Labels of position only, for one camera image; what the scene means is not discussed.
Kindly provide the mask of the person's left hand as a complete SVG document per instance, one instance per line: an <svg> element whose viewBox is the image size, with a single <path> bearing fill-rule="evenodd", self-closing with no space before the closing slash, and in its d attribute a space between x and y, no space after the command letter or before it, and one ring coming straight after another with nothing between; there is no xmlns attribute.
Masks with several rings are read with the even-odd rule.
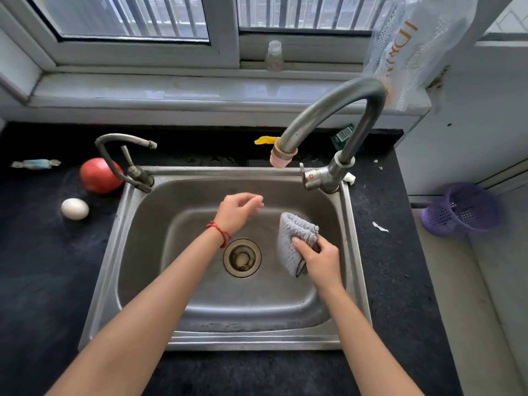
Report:
<svg viewBox="0 0 528 396"><path fill-rule="evenodd" d="M216 227L227 237L232 237L238 232L252 216L245 216L241 211L241 193L227 195L220 203L213 220Z"/></svg>

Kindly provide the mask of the person's right hand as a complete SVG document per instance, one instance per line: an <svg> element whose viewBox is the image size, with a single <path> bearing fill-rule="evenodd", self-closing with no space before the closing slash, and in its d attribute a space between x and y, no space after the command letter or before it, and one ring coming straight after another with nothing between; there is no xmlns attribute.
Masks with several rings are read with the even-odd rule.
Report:
<svg viewBox="0 0 528 396"><path fill-rule="evenodd" d="M325 297L329 293L343 290L340 274L340 255L336 246L318 235L319 253L300 253L306 261L307 271L318 293Z"/></svg>

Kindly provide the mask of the grey dish cloth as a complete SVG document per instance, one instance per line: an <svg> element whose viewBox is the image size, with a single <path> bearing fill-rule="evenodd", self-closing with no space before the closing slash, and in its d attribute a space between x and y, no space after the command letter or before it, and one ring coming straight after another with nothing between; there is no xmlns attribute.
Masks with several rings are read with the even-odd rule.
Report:
<svg viewBox="0 0 528 396"><path fill-rule="evenodd" d="M281 265L291 276L298 278L306 271L306 261L295 249L292 238L299 238L313 250L316 250L319 232L319 226L293 213L283 212L281 214L277 238L277 256Z"/></svg>

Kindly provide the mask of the person's left forearm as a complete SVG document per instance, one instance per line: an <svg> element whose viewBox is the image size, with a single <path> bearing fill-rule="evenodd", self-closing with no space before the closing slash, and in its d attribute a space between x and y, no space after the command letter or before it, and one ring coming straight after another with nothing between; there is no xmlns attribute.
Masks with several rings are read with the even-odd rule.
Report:
<svg viewBox="0 0 528 396"><path fill-rule="evenodd" d="M225 236L214 222L75 358L45 396L141 396Z"/></svg>

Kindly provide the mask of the person's right forearm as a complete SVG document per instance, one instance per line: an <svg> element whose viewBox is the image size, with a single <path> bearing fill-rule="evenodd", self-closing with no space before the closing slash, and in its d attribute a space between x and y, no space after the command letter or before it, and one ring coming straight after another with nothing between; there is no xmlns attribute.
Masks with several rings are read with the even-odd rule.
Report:
<svg viewBox="0 0 528 396"><path fill-rule="evenodd" d="M318 285L361 396L425 396L338 282Z"/></svg>

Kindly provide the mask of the metal sink drain strainer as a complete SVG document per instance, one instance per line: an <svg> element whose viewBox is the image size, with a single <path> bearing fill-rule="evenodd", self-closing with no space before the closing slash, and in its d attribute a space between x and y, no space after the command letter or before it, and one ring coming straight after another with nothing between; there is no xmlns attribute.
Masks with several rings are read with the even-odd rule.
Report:
<svg viewBox="0 0 528 396"><path fill-rule="evenodd" d="M230 242L223 254L226 271L236 278L247 278L253 275L261 264L261 251L250 239L236 239Z"/></svg>

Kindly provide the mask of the stainless steel sink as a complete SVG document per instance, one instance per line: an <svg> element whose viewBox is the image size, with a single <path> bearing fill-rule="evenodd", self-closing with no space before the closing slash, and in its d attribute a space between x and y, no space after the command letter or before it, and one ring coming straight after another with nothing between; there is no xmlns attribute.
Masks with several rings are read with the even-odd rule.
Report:
<svg viewBox="0 0 528 396"><path fill-rule="evenodd" d="M372 318L354 223L350 187L307 191L298 168L143 166L155 179L148 194L130 184L118 211L79 343L79 350L147 287L206 228L228 194L261 194L265 207L230 241L250 239L261 251L259 269L230 275L224 249L215 253L166 349L340 349L337 328L307 274L291 276L277 256L281 213L320 227L340 251L347 292Z"/></svg>

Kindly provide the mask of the green packet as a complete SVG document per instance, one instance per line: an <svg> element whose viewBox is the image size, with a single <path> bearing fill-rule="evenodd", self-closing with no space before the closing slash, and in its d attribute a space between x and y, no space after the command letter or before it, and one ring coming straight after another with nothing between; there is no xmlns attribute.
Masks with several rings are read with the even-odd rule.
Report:
<svg viewBox="0 0 528 396"><path fill-rule="evenodd" d="M331 137L331 142L337 151L343 150L348 139L353 135L355 126L350 124Z"/></svg>

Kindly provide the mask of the clear plastic bottle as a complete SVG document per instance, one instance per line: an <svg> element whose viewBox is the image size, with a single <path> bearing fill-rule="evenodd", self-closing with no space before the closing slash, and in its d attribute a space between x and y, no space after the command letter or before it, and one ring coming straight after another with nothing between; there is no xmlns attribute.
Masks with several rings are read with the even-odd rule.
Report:
<svg viewBox="0 0 528 396"><path fill-rule="evenodd" d="M268 44L268 50L265 57L266 69L271 72L280 72L284 66L284 57L282 55L282 44L278 40L272 40Z"/></svg>

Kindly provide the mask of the small metal faucet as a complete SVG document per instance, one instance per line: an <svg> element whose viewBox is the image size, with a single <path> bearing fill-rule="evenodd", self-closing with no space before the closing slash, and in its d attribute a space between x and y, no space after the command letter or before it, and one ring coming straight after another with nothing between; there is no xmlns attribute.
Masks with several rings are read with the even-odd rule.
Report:
<svg viewBox="0 0 528 396"><path fill-rule="evenodd" d="M148 174L142 167L140 167L139 165L136 165L133 162L130 152L126 145L122 145L121 150L129 166L125 174L121 173L121 171L119 171L116 168L105 146L106 143L111 142L111 141L127 142L130 144L135 144L135 145L146 147L150 150L155 150L157 148L157 143L150 141L150 140L145 140L145 139L142 139L136 136L132 136L129 134L123 134L123 133L104 134L98 137L95 141L95 146L98 152L100 153L104 161L107 163L111 172L114 174L116 178L123 180L124 182L132 185L136 189L146 194L150 193L155 184L154 177Z"/></svg>

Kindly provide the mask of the white egg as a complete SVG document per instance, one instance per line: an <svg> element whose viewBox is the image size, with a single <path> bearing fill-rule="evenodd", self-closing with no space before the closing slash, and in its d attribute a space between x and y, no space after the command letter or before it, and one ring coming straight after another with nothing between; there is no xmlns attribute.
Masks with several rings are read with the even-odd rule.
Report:
<svg viewBox="0 0 528 396"><path fill-rule="evenodd" d="M73 221L85 219L90 212L88 204L82 199L77 198L64 200L61 204L60 210L65 218Z"/></svg>

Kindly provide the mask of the blue candy wrapper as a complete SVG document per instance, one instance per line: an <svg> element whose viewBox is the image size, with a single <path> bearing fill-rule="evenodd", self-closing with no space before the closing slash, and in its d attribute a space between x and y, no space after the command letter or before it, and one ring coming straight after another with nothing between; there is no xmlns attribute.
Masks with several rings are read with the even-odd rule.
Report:
<svg viewBox="0 0 528 396"><path fill-rule="evenodd" d="M26 159L23 161L13 161L10 164L12 168L24 168L31 171L41 171L52 169L53 167L58 167L61 165L61 161L57 159Z"/></svg>

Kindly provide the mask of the metal window bars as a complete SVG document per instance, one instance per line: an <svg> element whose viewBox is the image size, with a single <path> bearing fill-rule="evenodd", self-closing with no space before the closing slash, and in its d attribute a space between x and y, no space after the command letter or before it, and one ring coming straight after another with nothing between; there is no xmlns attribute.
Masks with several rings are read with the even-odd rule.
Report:
<svg viewBox="0 0 528 396"><path fill-rule="evenodd" d="M243 32L373 30L388 0L235 0ZM209 39L202 0L101 0L126 36Z"/></svg>

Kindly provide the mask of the clear plastic bag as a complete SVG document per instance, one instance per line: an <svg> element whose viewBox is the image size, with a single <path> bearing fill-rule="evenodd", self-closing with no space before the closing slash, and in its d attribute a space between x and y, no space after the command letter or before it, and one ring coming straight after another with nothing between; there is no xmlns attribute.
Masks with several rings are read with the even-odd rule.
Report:
<svg viewBox="0 0 528 396"><path fill-rule="evenodd" d="M379 79L386 106L406 110L410 94L464 36L478 0L381 0L364 62L364 73Z"/></svg>

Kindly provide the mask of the white window frame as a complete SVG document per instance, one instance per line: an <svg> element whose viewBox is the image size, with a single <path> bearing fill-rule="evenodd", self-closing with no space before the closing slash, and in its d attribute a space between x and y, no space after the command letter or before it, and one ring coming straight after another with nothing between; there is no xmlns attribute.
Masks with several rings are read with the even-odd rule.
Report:
<svg viewBox="0 0 528 396"><path fill-rule="evenodd" d="M0 28L43 70L59 67L239 68L278 40L288 64L362 64L373 33L243 32L235 0L202 0L209 39L126 36L101 0L0 0Z"/></svg>

